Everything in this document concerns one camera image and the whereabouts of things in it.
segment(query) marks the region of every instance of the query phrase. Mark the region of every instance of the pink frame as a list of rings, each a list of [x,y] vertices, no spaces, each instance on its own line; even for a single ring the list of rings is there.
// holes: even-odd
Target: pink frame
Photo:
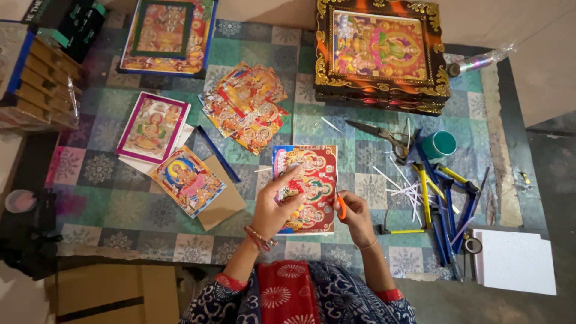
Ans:
[[[134,126],[134,121],[136,120],[136,116],[138,116],[138,112],[140,111],[142,103],[144,102],[144,99],[146,99],[146,98],[150,98],[150,99],[161,101],[161,102],[164,102],[167,104],[173,104],[175,106],[182,107],[182,112],[180,113],[180,116],[178,117],[178,121],[176,122],[176,126],[174,127],[174,132],[172,133],[172,136],[170,136],[170,141],[168,142],[168,146],[166,147],[166,152],[164,152],[164,156],[162,157],[162,159],[155,159],[153,157],[145,156],[145,155],[134,153],[134,152],[129,152],[129,151],[123,149],[124,145],[126,144],[126,140],[128,139],[128,135],[130,135],[129,130],[132,130],[132,127]],[[190,111],[190,104],[185,103],[183,101],[178,101],[178,100],[173,100],[173,99],[166,98],[166,97],[157,96],[157,95],[154,95],[152,93],[147,93],[144,91],[141,92],[140,95],[138,96],[138,101],[136,101],[136,106],[132,110],[132,114],[130,115],[130,119],[128,120],[128,124],[126,125],[126,128],[124,129],[124,133],[122,134],[122,138],[120,139],[120,143],[118,144],[118,148],[116,148],[115,153],[119,154],[119,155],[133,157],[135,159],[139,159],[139,160],[143,160],[143,161],[156,163],[156,164],[162,163],[164,160],[166,160],[170,156],[170,154],[172,154],[172,150],[174,148],[173,147],[174,143],[176,142],[176,139],[178,138],[178,136],[180,135],[180,133],[182,131],[181,128],[182,128],[182,125],[184,123],[183,120],[188,115],[189,111]]]

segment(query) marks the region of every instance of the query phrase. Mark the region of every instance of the tape roll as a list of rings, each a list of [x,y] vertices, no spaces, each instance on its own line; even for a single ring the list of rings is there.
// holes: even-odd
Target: tape roll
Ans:
[[[482,252],[482,242],[477,238],[469,238],[464,242],[464,248],[471,254]]]

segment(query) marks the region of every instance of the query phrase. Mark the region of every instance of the orange scissors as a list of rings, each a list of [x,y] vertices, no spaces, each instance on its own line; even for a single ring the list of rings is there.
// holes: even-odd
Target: orange scissors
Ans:
[[[338,203],[340,203],[340,207],[342,208],[342,215],[338,215],[338,218],[343,220],[344,218],[346,218],[346,204],[344,203],[344,199],[342,199],[342,197],[340,197],[340,194],[338,193],[338,173],[336,173],[336,199],[338,200]]]

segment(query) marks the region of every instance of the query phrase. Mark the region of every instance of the hand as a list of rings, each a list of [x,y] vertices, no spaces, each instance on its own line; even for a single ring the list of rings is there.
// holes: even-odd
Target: hand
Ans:
[[[352,241],[357,247],[369,247],[376,241],[376,235],[372,227],[368,203],[348,190],[342,190],[338,194],[346,204],[346,218],[338,219],[348,225]],[[338,200],[334,201],[334,210],[338,215],[342,214],[342,207]]]
[[[287,173],[278,177],[278,179],[270,182],[258,193],[256,199],[256,210],[254,218],[252,219],[252,229],[260,234],[265,240],[271,239],[290,217],[293,211],[298,209],[300,205],[306,200],[304,194],[293,196],[290,200],[279,206],[274,197],[278,190],[280,190],[288,181],[292,180],[302,171],[302,166],[288,170]]]

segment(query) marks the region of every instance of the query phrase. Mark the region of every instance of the green frame border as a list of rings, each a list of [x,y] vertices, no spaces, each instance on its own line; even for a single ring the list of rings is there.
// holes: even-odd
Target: green frame border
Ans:
[[[146,9],[149,5],[165,5],[165,6],[179,6],[186,8],[186,20],[184,20],[184,33],[182,36],[182,49],[180,52],[156,52],[156,51],[138,51],[138,43],[140,42],[140,33],[142,32],[142,25],[146,16]],[[179,1],[158,1],[158,0],[144,0],[138,10],[138,23],[134,31],[134,44],[130,55],[132,56],[149,56],[157,58],[175,58],[186,59],[186,50],[188,48],[188,40],[190,39],[190,29],[192,28],[192,19],[194,18],[194,4],[191,2]]]

